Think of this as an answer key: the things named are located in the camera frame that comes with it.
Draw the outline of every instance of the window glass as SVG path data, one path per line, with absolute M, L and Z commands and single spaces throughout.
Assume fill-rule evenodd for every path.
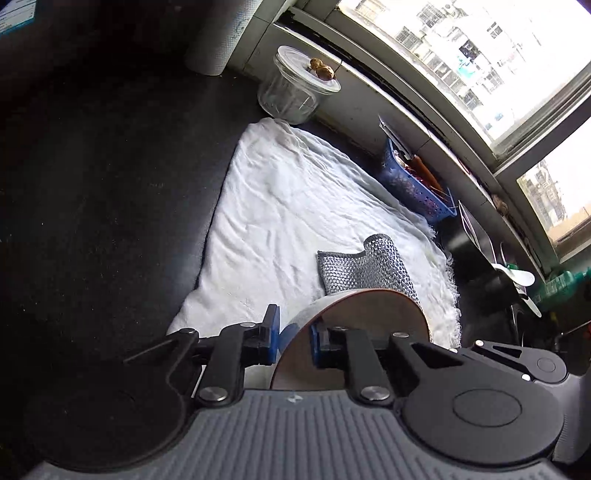
M 591 119 L 518 180 L 552 243 L 591 216 Z
M 591 62 L 576 0 L 342 0 L 339 9 L 427 76 L 489 145 Z

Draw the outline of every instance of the glass jar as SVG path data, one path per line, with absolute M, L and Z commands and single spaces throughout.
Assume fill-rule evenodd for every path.
M 265 112 L 291 125 L 309 120 L 322 100 L 340 90 L 336 79 L 321 80 L 310 68 L 311 58 L 286 46 L 277 49 L 272 68 L 258 90 Z

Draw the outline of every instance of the plastic bottle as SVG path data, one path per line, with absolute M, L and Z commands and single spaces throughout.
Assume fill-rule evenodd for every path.
M 591 268 L 575 274 L 567 270 L 541 287 L 532 300 L 542 312 L 547 312 L 572 297 L 577 287 L 588 277 L 591 277 Z

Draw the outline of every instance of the white towel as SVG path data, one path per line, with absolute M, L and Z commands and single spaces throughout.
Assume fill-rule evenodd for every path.
M 326 141 L 265 118 L 242 134 L 206 242 L 203 267 L 169 332 L 218 335 L 260 322 L 269 303 L 281 328 L 324 295 L 318 250 L 355 253 L 373 233 L 396 244 L 427 317 L 433 342 L 460 345 L 456 288 L 433 230 Z M 268 373 L 247 371 L 265 387 Z

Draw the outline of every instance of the blue sticker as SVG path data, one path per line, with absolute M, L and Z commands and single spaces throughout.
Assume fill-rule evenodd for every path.
M 0 10 L 0 35 L 31 23 L 35 17 L 36 6 L 37 0 L 9 1 Z

